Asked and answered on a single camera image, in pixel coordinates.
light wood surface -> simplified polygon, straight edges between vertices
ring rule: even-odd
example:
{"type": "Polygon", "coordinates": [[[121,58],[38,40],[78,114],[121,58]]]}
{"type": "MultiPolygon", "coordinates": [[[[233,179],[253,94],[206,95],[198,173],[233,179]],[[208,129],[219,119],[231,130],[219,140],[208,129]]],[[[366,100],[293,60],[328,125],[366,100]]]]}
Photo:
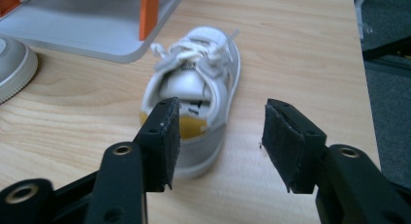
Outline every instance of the light wood surface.
{"type": "MultiPolygon", "coordinates": [[[[204,24],[240,30],[225,143],[205,176],[147,195],[149,223],[319,223],[315,196],[288,194],[259,148],[265,103],[294,105],[327,145],[357,147],[379,165],[353,0],[183,0],[155,41],[169,46],[204,24]]],[[[149,51],[118,64],[34,50],[36,77],[0,105],[0,189],[34,177],[57,189],[97,170],[107,147],[140,130],[158,61],[149,51]]]]}

shoelace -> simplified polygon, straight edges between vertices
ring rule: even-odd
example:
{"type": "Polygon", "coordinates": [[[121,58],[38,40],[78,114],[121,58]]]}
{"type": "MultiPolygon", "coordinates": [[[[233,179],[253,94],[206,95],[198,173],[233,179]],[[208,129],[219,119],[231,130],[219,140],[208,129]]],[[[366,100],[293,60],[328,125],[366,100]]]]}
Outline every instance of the shoelace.
{"type": "MultiPolygon", "coordinates": [[[[193,43],[188,39],[182,39],[177,43],[172,44],[170,46],[169,52],[180,50],[180,53],[176,56],[179,61],[195,62],[209,54],[209,52],[212,51],[211,49],[213,48],[215,47],[211,46],[210,48],[206,48],[202,45],[193,43]]],[[[151,50],[156,56],[161,56],[162,58],[165,58],[167,56],[166,51],[160,44],[151,44],[151,50]]]]}
{"type": "MultiPolygon", "coordinates": [[[[169,48],[169,52],[174,50],[180,50],[180,53],[176,56],[179,61],[189,61],[189,62],[196,62],[200,58],[204,56],[208,56],[208,63],[214,64],[220,58],[220,54],[223,49],[226,49],[227,43],[230,42],[237,34],[238,29],[234,31],[234,33],[227,38],[224,44],[220,46],[216,45],[215,43],[210,43],[209,47],[204,47],[200,44],[192,42],[190,39],[183,38],[180,41],[172,44],[169,48]]],[[[152,43],[150,45],[151,51],[156,56],[161,56],[162,58],[167,57],[167,53],[164,50],[163,46],[158,43],[152,43]]]]}

shoe sole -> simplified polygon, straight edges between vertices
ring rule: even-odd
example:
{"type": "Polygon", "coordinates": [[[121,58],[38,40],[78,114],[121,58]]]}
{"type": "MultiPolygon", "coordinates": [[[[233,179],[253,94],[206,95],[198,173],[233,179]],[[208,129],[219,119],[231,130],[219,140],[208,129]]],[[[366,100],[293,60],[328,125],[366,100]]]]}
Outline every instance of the shoe sole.
{"type": "Polygon", "coordinates": [[[25,47],[26,54],[18,68],[0,83],[0,104],[15,96],[37,71],[38,60],[36,53],[25,47]]]}

shoe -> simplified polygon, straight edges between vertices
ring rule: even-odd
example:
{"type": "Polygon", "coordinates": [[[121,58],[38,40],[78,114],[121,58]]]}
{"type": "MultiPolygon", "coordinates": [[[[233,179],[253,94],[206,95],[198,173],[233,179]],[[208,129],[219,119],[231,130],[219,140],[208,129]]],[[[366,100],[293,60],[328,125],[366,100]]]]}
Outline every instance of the shoe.
{"type": "Polygon", "coordinates": [[[154,67],[142,98],[145,122],[161,100],[180,100],[181,151],[175,177],[197,177],[216,161],[221,150],[230,105],[237,89],[240,60],[232,36],[209,26],[194,28],[165,52],[152,44],[162,60],[154,67]]]}
{"type": "Polygon", "coordinates": [[[28,46],[0,38],[0,104],[16,95],[37,71],[37,56],[28,46]]]}

orange object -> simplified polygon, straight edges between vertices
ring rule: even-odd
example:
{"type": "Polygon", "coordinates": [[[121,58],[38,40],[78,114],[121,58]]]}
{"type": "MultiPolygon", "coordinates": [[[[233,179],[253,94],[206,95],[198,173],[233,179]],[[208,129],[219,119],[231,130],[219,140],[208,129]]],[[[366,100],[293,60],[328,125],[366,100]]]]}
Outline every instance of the orange object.
{"type": "Polygon", "coordinates": [[[0,16],[9,13],[18,5],[20,5],[20,0],[0,0],[0,16]]]}
{"type": "Polygon", "coordinates": [[[140,41],[150,34],[157,24],[159,0],[142,0],[140,8],[140,41]]]}

